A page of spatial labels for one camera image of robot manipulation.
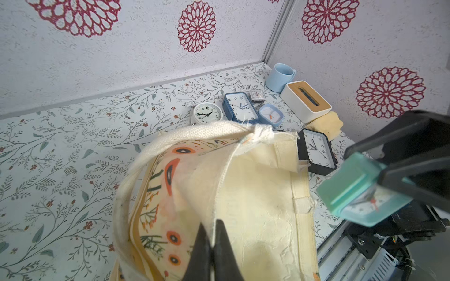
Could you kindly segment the white round alarm clock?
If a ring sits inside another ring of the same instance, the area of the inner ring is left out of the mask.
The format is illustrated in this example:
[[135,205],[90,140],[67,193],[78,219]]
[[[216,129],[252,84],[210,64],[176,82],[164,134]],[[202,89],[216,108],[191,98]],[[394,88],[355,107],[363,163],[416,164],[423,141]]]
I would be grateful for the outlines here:
[[211,122],[221,121],[222,110],[214,103],[200,103],[192,111],[191,125],[206,125]]

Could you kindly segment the light blue square alarm clock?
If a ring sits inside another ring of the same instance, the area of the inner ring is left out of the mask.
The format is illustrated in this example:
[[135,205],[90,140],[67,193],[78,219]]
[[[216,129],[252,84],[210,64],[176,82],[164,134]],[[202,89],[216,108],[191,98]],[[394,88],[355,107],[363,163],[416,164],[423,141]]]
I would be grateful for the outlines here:
[[264,104],[258,110],[260,123],[277,128],[284,120],[284,114],[272,104]]

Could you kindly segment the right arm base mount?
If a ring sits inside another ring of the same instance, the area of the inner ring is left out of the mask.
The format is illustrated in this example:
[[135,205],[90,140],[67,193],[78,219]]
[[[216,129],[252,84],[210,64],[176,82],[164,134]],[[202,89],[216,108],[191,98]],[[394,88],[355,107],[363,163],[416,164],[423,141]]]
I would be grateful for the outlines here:
[[449,219],[440,217],[433,207],[413,200],[373,227],[351,223],[344,234],[365,258],[370,259],[379,248],[396,252],[413,242],[430,241],[449,227]]

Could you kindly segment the dark blue square alarm clock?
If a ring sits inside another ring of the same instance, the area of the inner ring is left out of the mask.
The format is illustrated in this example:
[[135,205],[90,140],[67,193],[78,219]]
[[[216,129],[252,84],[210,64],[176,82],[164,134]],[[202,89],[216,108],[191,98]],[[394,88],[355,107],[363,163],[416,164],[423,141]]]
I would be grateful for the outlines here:
[[238,123],[257,124],[260,117],[248,95],[244,92],[225,94],[223,110],[228,120]]

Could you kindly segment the black square alarm clock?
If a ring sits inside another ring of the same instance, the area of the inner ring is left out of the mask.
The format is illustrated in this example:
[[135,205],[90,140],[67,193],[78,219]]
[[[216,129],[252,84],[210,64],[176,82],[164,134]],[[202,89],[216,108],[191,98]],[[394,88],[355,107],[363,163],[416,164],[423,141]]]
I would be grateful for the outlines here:
[[309,162],[308,171],[327,176],[337,168],[328,137],[321,132],[302,129],[298,132],[298,159]]

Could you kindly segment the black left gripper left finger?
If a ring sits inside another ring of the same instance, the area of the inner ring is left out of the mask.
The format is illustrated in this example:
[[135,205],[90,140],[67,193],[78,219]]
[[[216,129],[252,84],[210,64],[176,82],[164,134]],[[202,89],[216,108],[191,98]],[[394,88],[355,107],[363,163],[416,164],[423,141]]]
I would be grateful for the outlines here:
[[191,259],[182,281],[210,281],[212,248],[203,224],[200,224],[193,246]]

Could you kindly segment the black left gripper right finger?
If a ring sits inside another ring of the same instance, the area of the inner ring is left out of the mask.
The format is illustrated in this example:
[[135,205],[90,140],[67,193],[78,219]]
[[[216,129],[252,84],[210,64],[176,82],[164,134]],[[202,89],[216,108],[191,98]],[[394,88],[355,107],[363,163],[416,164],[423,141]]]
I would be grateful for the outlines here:
[[215,281],[244,281],[222,220],[216,220],[213,260]]

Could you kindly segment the mint green alarm clock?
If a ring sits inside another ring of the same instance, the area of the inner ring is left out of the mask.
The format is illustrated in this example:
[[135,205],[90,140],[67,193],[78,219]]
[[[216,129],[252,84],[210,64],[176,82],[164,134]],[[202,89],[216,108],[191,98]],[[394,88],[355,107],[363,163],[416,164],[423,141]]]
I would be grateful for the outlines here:
[[386,167],[356,152],[316,192],[334,216],[373,227],[413,200],[377,183],[380,172]]

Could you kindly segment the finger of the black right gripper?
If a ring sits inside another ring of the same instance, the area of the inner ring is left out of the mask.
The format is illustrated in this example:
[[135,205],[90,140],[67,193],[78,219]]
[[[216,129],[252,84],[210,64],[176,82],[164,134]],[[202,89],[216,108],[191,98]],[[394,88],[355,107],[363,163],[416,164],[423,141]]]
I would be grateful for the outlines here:
[[389,165],[377,181],[382,187],[450,211],[450,149],[421,153]]
[[349,146],[344,159],[382,146],[385,160],[402,160],[450,143],[450,117],[424,110],[407,111],[374,135]]

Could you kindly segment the small grey alarm clock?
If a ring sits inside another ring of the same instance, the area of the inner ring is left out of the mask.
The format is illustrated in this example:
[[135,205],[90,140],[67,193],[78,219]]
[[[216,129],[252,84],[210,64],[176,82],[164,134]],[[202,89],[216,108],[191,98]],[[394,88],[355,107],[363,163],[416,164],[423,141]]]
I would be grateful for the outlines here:
[[263,103],[266,101],[266,96],[262,91],[252,90],[248,94],[253,103]]

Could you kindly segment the cream printed canvas bag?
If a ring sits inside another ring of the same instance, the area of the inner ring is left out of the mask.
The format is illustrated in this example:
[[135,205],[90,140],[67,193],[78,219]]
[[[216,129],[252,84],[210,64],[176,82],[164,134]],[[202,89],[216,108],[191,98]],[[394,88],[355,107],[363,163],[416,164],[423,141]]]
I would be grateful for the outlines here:
[[113,281],[181,281],[200,224],[222,220],[244,281],[317,281],[308,164],[298,134],[219,121],[159,136],[136,158],[113,210]]

